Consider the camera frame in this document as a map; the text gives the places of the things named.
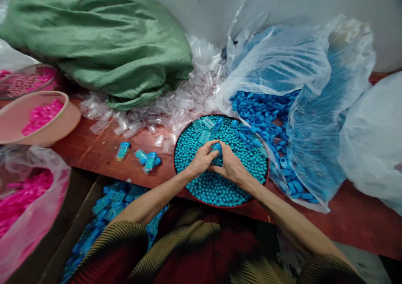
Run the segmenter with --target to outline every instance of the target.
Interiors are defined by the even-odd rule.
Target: sleeve
[[[147,252],[145,228],[119,221],[94,242],[68,283],[123,283]]]
[[[301,270],[299,284],[361,283],[363,279],[343,260],[333,255],[315,255]]]

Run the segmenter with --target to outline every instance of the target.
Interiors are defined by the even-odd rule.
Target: plastic bowl
[[[22,129],[29,121],[30,112],[58,99],[64,103],[61,111],[46,125],[24,136]],[[39,91],[22,96],[0,110],[0,144],[50,146],[67,136],[80,121],[80,110],[60,91]]]
[[[216,115],[218,115],[218,116],[225,116],[225,117],[228,117],[228,118],[230,118],[230,119],[235,119],[235,120],[238,120],[238,121],[241,123],[241,120],[239,120],[238,118],[231,117],[231,116],[227,116],[227,115],[225,115],[225,114],[206,114],[206,115],[200,116],[199,118],[202,118],[202,117],[204,117],[204,116],[216,116]],[[179,134],[177,140],[179,140],[179,137],[181,136],[181,134],[182,134],[192,123],[193,123],[193,122],[191,121],[190,123],[187,124],[186,127],[184,127],[184,129],[180,132],[180,134]],[[176,147],[177,147],[177,143],[176,143],[176,145],[175,145],[175,150],[174,150],[174,152],[173,152],[173,162],[175,161]],[[269,158],[267,158],[267,175],[266,175],[266,178],[265,178],[265,184],[264,184],[264,186],[266,186],[266,185],[267,185],[267,182],[268,182],[270,163],[271,163],[271,162],[269,161]],[[243,203],[243,204],[241,204],[241,205],[238,205],[238,206],[234,206],[234,207],[220,207],[220,206],[214,206],[213,204],[209,204],[209,203],[206,203],[206,202],[204,202],[204,201],[198,199],[198,198],[195,197],[193,194],[191,194],[191,192],[190,192],[189,190],[187,190],[187,187],[186,187],[186,191],[187,191],[196,201],[201,202],[201,203],[203,203],[203,204],[206,204],[206,205],[208,205],[208,206],[210,206],[210,207],[216,207],[216,208],[219,208],[219,209],[232,209],[232,208],[242,207],[242,206],[246,205],[247,203],[249,203],[249,202],[251,201],[251,200],[246,201],[245,203]]]
[[[48,81],[43,83],[39,77],[43,75],[51,75],[53,76],[50,78]],[[24,68],[21,68],[20,70],[16,70],[9,74],[7,77],[4,79],[0,80],[0,100],[14,100],[17,98],[20,98],[24,95],[34,93],[37,91],[45,91],[45,90],[53,90],[57,83],[60,81],[60,78],[62,77],[62,73],[55,67],[49,65],[49,64],[34,64],[30,65]],[[30,85],[33,88],[34,83],[39,83],[42,84],[38,86],[35,89],[32,89],[31,91],[27,91],[24,94],[21,95],[15,95],[11,96],[9,95],[10,91],[9,89],[14,85],[17,84],[19,81],[27,81],[30,83]]]

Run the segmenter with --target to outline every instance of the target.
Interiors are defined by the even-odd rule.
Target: white plastic bag
[[[379,81],[352,107],[338,162],[354,186],[402,216],[402,72]]]
[[[68,185],[70,167],[51,149],[8,145],[0,149],[0,184],[22,181],[33,168],[49,169],[51,187],[32,202],[0,239],[0,283],[24,262],[52,226]]]
[[[7,3],[0,1],[0,25],[3,23],[6,13]],[[38,63],[39,61],[20,53],[8,45],[6,41],[0,39],[0,70],[15,71]]]
[[[328,213],[328,202],[346,179],[337,162],[339,133],[345,110],[369,87],[375,62],[372,40],[366,24],[342,15],[323,27],[268,28],[246,41],[237,55],[228,53],[234,57],[228,65],[232,72],[210,101],[210,111],[237,116],[230,98],[238,90],[281,96],[300,89],[288,116],[288,163],[319,204],[290,198],[310,209]],[[274,153],[268,154],[271,179],[285,187]]]

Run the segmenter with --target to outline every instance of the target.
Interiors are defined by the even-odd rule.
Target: white wall
[[[225,44],[228,27],[240,0],[158,0],[182,23],[185,30],[216,43]],[[274,0],[253,0],[248,7],[247,23]],[[295,16],[309,16],[319,23],[338,14],[369,22],[374,32],[377,53],[376,71],[402,67],[402,0],[279,0],[270,22]]]

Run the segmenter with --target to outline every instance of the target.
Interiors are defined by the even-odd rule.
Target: red table surface
[[[82,168],[123,181],[131,180],[140,186],[154,188],[175,175],[173,156],[162,154],[154,147],[158,135],[168,136],[165,128],[158,126],[159,132],[152,135],[147,129],[142,130],[128,142],[131,149],[123,161],[116,160],[116,153],[123,136],[117,136],[113,129],[118,126],[113,121],[100,135],[94,135],[89,127],[96,121],[81,118],[78,126],[67,137],[52,146],[68,165]],[[142,149],[146,153],[157,152],[162,164],[148,175],[135,158],[134,152]],[[329,207],[329,214],[318,213],[294,204],[269,181],[266,186],[281,199],[290,203],[299,212],[313,222],[331,240],[361,248],[376,254],[402,260],[402,217],[386,207],[377,198],[367,196],[356,190],[349,181],[344,182]],[[179,197],[194,200],[183,189]],[[271,222],[271,218],[254,200],[237,208],[225,210],[251,218]]]

